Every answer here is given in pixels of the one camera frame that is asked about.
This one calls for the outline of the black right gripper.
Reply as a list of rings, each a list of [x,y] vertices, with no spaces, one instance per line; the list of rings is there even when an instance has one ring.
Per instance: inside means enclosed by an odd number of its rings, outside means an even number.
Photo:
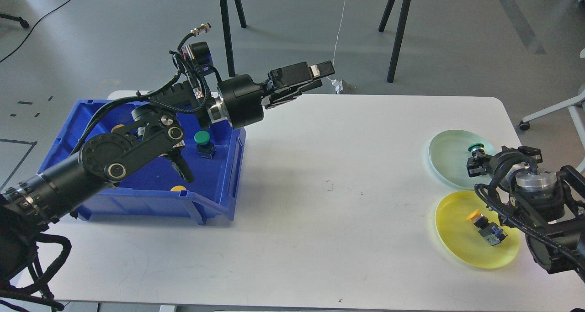
[[[541,162],[540,149],[530,146],[519,146],[516,149],[504,146],[500,153],[491,158],[468,158],[466,169],[470,178],[489,174],[500,188],[511,189],[518,173],[534,172]]]

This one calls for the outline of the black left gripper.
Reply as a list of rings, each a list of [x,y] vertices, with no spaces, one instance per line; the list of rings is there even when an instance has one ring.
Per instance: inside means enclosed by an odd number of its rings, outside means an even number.
[[[218,92],[226,106],[231,127],[240,129],[262,121],[263,106],[267,110],[293,101],[306,91],[322,87],[322,78],[334,73],[331,61],[312,66],[300,62],[271,70],[268,82],[255,83],[248,74],[226,79],[218,83]],[[267,83],[271,89],[268,95]]]

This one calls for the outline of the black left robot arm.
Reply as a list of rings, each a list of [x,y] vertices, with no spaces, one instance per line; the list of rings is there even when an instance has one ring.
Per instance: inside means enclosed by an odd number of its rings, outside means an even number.
[[[188,39],[210,31],[203,23],[170,54],[177,73],[163,87],[107,102],[94,113],[69,156],[1,194],[1,304],[10,299],[62,311],[48,283],[69,257],[69,239],[48,234],[67,214],[106,188],[119,185],[158,157],[186,182],[194,176],[182,156],[186,131],[178,114],[192,114],[203,132],[228,121],[233,129],[263,120],[264,110],[295,100],[334,74],[334,63],[306,62],[269,71],[255,83],[249,75],[221,80],[214,97],[206,76],[217,74],[207,44]]]

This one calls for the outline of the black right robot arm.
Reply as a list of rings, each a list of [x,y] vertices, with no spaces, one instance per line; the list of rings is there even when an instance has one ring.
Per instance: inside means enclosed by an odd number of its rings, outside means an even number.
[[[584,177],[570,165],[558,172],[540,171],[539,149],[529,146],[502,147],[491,155],[482,143],[469,146],[469,177],[489,175],[488,184],[476,184],[474,191],[489,210],[499,216],[499,225],[472,217],[488,240],[501,243],[503,227],[525,234],[533,260],[549,274],[575,271],[584,278]]]

